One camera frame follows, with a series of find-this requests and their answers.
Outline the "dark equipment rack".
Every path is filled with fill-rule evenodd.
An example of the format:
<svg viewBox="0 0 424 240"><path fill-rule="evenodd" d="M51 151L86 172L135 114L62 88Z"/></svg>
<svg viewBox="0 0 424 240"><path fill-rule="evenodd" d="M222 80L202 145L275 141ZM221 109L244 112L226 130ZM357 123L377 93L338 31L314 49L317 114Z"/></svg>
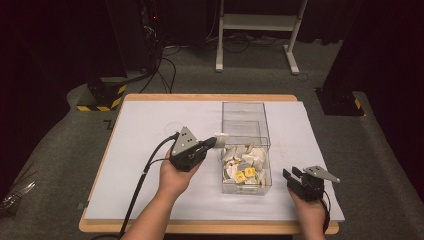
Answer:
<svg viewBox="0 0 424 240"><path fill-rule="evenodd" d="M159 21L160 8L158 0L137 0L144 43L148 55L148 72L156 68L163 46L163 29Z"/></svg>

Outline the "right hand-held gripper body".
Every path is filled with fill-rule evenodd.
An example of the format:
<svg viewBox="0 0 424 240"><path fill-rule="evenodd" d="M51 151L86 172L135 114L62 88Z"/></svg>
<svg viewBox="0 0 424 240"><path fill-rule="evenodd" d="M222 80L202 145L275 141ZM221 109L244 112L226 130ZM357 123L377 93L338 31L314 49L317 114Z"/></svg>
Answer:
<svg viewBox="0 0 424 240"><path fill-rule="evenodd" d="M325 192L324 181L339 183L340 179L320 166L304 168L302 177L296 177L292 171L292 183L287 183L287 187L301 199L309 202L323 198Z"/></svg>

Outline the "black yellow striped stand base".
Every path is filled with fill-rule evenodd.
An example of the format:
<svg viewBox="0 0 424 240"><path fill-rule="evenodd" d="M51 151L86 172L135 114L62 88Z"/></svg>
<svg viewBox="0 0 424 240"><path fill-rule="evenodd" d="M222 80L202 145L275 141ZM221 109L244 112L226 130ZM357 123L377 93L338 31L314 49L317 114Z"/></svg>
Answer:
<svg viewBox="0 0 424 240"><path fill-rule="evenodd" d="M113 111L121 103L127 84L104 82L100 79L88 82L76 107L79 111Z"/></svg>

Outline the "clear plastic drawer case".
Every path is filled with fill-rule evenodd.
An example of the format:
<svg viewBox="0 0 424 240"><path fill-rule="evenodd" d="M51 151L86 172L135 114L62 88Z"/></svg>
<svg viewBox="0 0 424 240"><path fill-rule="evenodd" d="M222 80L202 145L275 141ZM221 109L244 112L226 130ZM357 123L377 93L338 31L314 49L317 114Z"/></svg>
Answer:
<svg viewBox="0 0 424 240"><path fill-rule="evenodd" d="M263 102L223 102L221 132L227 145L269 148L270 136Z"/></svg>

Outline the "person's left hand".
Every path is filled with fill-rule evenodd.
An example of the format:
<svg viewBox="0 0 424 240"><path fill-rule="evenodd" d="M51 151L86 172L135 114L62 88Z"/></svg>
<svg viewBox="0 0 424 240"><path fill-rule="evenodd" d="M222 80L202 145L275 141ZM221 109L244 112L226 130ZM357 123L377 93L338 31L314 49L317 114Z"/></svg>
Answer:
<svg viewBox="0 0 424 240"><path fill-rule="evenodd" d="M189 172L177 170L169 160L170 152L167 152L165 160L160 167L159 187L157 194L169 201L175 201L189 186L192 177L198 171L201 163L198 163Z"/></svg>

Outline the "crumpled clear plastic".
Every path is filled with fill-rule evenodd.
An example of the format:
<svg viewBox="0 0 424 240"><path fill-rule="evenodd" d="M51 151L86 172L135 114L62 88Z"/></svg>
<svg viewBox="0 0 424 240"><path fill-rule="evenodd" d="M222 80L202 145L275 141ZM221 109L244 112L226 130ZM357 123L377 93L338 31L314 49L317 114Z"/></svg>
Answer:
<svg viewBox="0 0 424 240"><path fill-rule="evenodd" d="M35 182L31 182L24 188L12 193L10 196L7 196L0 203L0 216L15 215L17 213L18 207L23 196L26 195L29 191L31 191L35 185Z"/></svg>

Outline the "wooden table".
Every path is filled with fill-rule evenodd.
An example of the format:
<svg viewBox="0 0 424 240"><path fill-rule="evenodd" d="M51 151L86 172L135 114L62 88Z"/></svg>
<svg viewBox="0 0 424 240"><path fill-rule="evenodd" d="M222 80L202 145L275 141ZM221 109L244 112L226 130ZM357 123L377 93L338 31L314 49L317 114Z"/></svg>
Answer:
<svg viewBox="0 0 424 240"><path fill-rule="evenodd" d="M122 103L127 101L269 101L294 102L298 101L293 95L254 95L254 94L129 94ZM89 200L99 174L97 173ZM122 220L88 220L85 217L87 208L81 217L79 228L83 232L117 232L120 230ZM174 220L167 228L170 233L179 234L242 234L242 235L295 235L300 228L293 220Z"/></svg>

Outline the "clear plastic drawer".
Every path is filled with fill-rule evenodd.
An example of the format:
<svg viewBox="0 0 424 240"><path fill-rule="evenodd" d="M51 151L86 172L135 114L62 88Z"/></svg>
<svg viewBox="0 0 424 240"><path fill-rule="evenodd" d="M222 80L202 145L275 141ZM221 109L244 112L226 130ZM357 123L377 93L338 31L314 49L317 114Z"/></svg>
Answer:
<svg viewBox="0 0 424 240"><path fill-rule="evenodd" d="M223 150L222 150L222 154L221 154L221 159L223 156L223 151L226 148L229 148L231 146L238 146L238 145L230 145L230 146L226 146ZM269 155L268 155L268 149L265 147L259 147L259 148L264 148L266 150L266 154L268 157L267 160L267 179L269 180L269 183L265 186L257 186L257 185L242 185L242 184L225 184L223 182L223 164L222 164L222 192L225 194L242 194L242 195L259 195L259 196L264 196L269 189L272 186L272 176L271 176L271 167L270 167L270 160L269 160Z"/></svg>

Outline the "white snack packet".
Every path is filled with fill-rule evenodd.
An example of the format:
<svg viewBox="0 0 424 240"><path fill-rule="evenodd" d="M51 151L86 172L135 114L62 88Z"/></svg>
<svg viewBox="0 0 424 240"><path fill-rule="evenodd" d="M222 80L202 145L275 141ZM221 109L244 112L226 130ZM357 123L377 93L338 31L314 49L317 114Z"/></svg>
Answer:
<svg viewBox="0 0 424 240"><path fill-rule="evenodd" d="M227 133L216 133L215 134L216 142L214 147L215 148L224 148L226 145L226 142L229 138L229 135Z"/></svg>

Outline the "person's right hand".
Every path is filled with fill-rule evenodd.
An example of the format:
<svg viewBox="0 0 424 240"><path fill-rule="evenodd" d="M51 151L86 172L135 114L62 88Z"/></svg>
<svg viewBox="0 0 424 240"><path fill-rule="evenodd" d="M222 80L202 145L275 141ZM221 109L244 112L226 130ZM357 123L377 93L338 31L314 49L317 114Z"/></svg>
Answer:
<svg viewBox="0 0 424 240"><path fill-rule="evenodd" d="M307 233L322 233L325 235L323 230L325 209L322 203L319 200L307 202L292 191L289 191L289 194L296 207L296 214L302 235Z"/></svg>

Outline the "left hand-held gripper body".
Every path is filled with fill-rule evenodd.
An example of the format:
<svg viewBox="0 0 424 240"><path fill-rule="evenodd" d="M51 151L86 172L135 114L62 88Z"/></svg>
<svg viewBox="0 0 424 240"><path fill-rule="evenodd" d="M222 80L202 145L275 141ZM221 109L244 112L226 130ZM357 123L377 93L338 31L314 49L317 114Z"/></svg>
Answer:
<svg viewBox="0 0 424 240"><path fill-rule="evenodd" d="M189 172L205 159L206 154L196 154L203 146L205 146L203 141L198 141L193 133L184 126L171 147L169 160L177 170Z"/></svg>

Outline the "pile of white packets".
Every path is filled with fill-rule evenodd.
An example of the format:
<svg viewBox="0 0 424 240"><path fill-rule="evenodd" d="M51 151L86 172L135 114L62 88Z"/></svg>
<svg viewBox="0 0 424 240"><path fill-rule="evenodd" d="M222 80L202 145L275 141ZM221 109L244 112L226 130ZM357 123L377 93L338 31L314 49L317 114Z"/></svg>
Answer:
<svg viewBox="0 0 424 240"><path fill-rule="evenodd" d="M238 145L226 148L223 151L223 182L225 184L242 184L265 186L269 183L267 179L267 154L264 148L252 145ZM246 168L254 167L256 175L254 177L246 177L242 183L237 183L235 173L243 171Z"/></svg>

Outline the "white table mat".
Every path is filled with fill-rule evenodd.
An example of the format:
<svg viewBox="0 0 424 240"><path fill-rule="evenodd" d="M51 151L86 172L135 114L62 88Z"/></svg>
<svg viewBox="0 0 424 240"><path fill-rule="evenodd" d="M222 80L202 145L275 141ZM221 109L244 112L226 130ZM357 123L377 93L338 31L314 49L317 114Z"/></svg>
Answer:
<svg viewBox="0 0 424 240"><path fill-rule="evenodd" d="M199 140L221 129L219 101L127 101L121 107L92 191L88 220L136 218L158 187L158 164L168 151L167 137L188 127ZM212 149L179 197L174 220L293 220L293 202L284 169L325 164L304 105L298 101L265 105L271 147L272 186L264 196L225 194L220 152Z"/></svg>

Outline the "white metal stand frame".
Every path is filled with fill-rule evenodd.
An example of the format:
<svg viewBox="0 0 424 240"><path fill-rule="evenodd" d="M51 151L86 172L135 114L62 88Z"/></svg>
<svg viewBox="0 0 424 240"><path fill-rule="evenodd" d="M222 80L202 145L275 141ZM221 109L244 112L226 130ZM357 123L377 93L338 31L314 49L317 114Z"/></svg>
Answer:
<svg viewBox="0 0 424 240"><path fill-rule="evenodd" d="M225 0L220 0L218 42L216 52L215 70L222 72L224 69L223 38L225 30L252 30L252 31L277 31L290 32L290 40L283 46L291 73L299 75L300 70L296 63L293 48L303 20L308 0L300 0L300 7L296 15L254 15L254 14L229 14L225 12Z"/></svg>

